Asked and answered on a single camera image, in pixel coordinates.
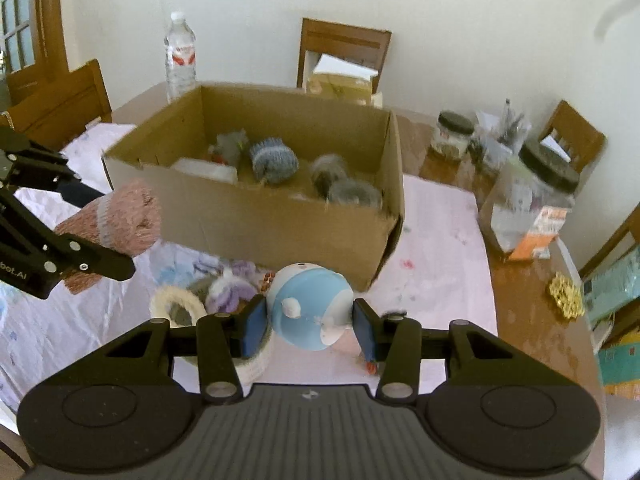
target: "table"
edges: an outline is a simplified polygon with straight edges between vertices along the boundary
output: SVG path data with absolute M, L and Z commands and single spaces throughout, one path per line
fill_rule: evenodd
M 111 121 L 140 124 L 166 103 L 166 85 L 161 83 L 114 110 Z M 491 181 L 477 174 L 469 159 L 452 165 L 427 152 L 432 131 L 428 116 L 404 110 L 397 110 L 397 114 L 405 173 L 470 190 L 482 202 L 491 189 Z M 593 476 L 603 478 L 605 401 L 591 332 L 584 319 L 574 322 L 562 319 L 546 293 L 556 271 L 569 275 L 558 246 L 552 247 L 550 260 L 523 264 L 504 263 L 491 250 L 487 253 L 498 335 L 583 386 L 598 403 L 603 422 L 585 466 Z

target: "orange label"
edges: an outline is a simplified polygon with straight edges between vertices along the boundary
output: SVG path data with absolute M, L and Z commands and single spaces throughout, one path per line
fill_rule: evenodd
M 527 234 L 510 254 L 509 260 L 532 260 L 535 256 L 534 253 L 548 247 L 556 236 L 558 235 Z
M 509 256 L 509 260 L 532 260 L 558 236 L 568 209 L 543 207 L 529 232 Z

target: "gray knitted ball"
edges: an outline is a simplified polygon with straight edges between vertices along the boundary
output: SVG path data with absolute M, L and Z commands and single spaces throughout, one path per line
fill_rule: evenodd
M 249 156 L 258 181 L 279 184 L 291 178 L 298 170 L 299 163 L 293 150 L 282 139 L 271 137 L 254 144 Z

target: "cardboard box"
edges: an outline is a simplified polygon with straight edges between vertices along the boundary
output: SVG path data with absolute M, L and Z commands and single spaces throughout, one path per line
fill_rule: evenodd
M 253 142 L 281 137 L 300 170 L 279 187 L 256 183 L 248 158 L 236 185 L 171 170 L 206 158 L 217 134 L 244 128 Z M 317 199 L 309 163 L 338 153 L 383 193 L 382 211 Z M 278 270 L 311 262 L 366 290 L 396 247 L 404 218 L 398 126 L 388 110 L 297 91 L 207 84 L 140 124 L 103 156 L 111 186 L 142 178 L 158 194 L 162 238 Z
M 306 82 L 310 94 L 369 105 L 373 86 L 371 81 L 337 74 L 312 74 Z

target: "blue plastic toy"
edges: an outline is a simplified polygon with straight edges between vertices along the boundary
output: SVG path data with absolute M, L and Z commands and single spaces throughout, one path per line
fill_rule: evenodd
M 292 345 L 323 350 L 351 326 L 353 291 L 341 274 L 313 264 L 280 270 L 267 293 L 273 329 Z

